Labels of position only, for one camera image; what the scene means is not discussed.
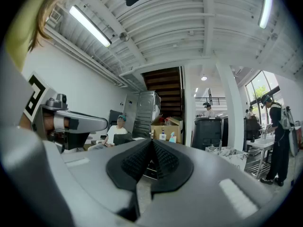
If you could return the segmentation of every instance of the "fluorescent light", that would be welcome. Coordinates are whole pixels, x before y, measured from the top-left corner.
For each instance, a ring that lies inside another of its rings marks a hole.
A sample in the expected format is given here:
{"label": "fluorescent light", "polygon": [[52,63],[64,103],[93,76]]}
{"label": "fluorescent light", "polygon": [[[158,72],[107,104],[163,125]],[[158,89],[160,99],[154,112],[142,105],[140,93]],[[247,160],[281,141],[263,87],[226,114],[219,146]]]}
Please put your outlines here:
{"label": "fluorescent light", "polygon": [[111,45],[111,41],[107,36],[84,14],[76,5],[70,9],[70,14],[75,17],[93,36],[96,37],[105,47]]}
{"label": "fluorescent light", "polygon": [[262,15],[259,21],[259,26],[261,28],[266,28],[268,19],[269,19],[269,15],[270,15],[270,11],[271,11],[271,6],[272,6],[273,0],[264,0],[264,4],[263,4],[263,11],[262,11]]}

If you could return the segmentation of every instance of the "white wall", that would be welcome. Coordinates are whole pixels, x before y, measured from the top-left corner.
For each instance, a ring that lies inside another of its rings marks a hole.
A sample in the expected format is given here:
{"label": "white wall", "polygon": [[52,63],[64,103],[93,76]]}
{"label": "white wall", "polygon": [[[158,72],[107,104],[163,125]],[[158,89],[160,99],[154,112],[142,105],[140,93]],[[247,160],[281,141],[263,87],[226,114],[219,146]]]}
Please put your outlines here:
{"label": "white wall", "polygon": [[[22,75],[28,79],[33,71],[55,91],[67,96],[69,110],[107,120],[111,109],[123,111],[123,105],[120,103],[124,104],[126,94],[130,93],[113,85],[49,43],[44,43],[43,47],[28,54]],[[107,129],[90,136],[98,140],[100,135],[106,132]]]}
{"label": "white wall", "polygon": [[210,87],[210,90],[212,92],[212,97],[225,97],[223,87]]}
{"label": "white wall", "polygon": [[247,92],[246,92],[246,88],[245,86],[239,87],[239,93],[240,93],[240,98],[241,98],[241,102],[242,102],[242,112],[243,112],[243,116],[246,116],[245,110],[249,109],[250,107],[250,101],[248,100],[247,97]]}
{"label": "white wall", "polygon": [[294,121],[303,120],[303,83],[275,75],[284,104],[290,106]]}

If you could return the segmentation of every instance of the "man in white shirt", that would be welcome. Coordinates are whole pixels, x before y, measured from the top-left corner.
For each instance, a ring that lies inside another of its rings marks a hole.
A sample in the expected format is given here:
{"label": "man in white shirt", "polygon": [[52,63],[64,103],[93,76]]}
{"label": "man in white shirt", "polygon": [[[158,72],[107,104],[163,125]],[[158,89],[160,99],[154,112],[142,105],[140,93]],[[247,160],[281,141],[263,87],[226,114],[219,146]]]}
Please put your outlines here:
{"label": "man in white shirt", "polygon": [[252,109],[253,109],[252,106],[250,106],[249,112],[248,112],[248,114],[247,114],[248,119],[251,119],[252,116],[255,116],[255,114],[252,113]]}
{"label": "man in white shirt", "polygon": [[126,117],[124,115],[119,115],[117,119],[117,125],[113,125],[107,132],[107,136],[105,140],[101,142],[101,144],[97,144],[95,146],[91,146],[88,150],[93,149],[102,149],[103,146],[112,147],[114,146],[114,135],[115,134],[127,134],[127,130],[124,128],[126,122]]}
{"label": "man in white shirt", "polygon": [[212,110],[212,106],[210,104],[206,105],[206,109],[207,109],[207,111],[205,113],[205,117],[208,117],[208,118],[209,117],[211,117],[211,118],[215,117],[214,112]]}

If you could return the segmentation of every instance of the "black railing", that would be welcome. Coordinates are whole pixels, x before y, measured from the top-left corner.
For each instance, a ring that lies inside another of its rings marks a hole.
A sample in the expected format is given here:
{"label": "black railing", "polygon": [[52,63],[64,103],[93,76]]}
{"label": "black railing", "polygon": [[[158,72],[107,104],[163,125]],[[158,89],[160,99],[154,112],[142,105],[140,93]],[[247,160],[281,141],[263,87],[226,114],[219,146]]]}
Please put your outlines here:
{"label": "black railing", "polygon": [[196,105],[227,105],[225,97],[196,97]]}

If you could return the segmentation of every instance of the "person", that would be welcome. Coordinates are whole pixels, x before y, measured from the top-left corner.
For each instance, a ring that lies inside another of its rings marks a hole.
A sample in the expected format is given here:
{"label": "person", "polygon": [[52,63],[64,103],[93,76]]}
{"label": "person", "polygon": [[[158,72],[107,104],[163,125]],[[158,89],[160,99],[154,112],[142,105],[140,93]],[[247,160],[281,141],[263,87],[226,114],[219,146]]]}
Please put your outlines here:
{"label": "person", "polygon": [[288,170],[289,130],[284,130],[279,122],[282,106],[273,102],[268,95],[263,95],[261,102],[266,108],[270,108],[269,115],[272,126],[267,129],[267,132],[275,131],[275,143],[271,156],[270,171],[265,178],[260,179],[260,182],[272,185],[275,181],[279,186],[283,186]]}
{"label": "person", "polygon": [[212,106],[210,104],[206,105],[206,113],[205,113],[205,117],[214,117],[214,112],[212,110]]}
{"label": "person", "polygon": [[119,115],[117,119],[117,125],[112,125],[107,132],[105,140],[101,144],[97,144],[88,148],[88,150],[101,149],[103,146],[112,147],[114,146],[114,135],[115,134],[127,134],[127,130],[124,128],[126,117]]}
{"label": "person", "polygon": [[252,116],[255,116],[255,114],[252,113],[252,106],[250,106],[249,112],[248,112],[247,116],[248,116],[248,119],[251,119]]}
{"label": "person", "polygon": [[[39,38],[50,39],[44,32],[46,21],[59,0],[24,0],[4,37],[4,53],[21,72],[28,52],[39,45]],[[45,115],[45,130],[53,129],[53,116]],[[31,130],[31,122],[22,115],[19,126]]]}

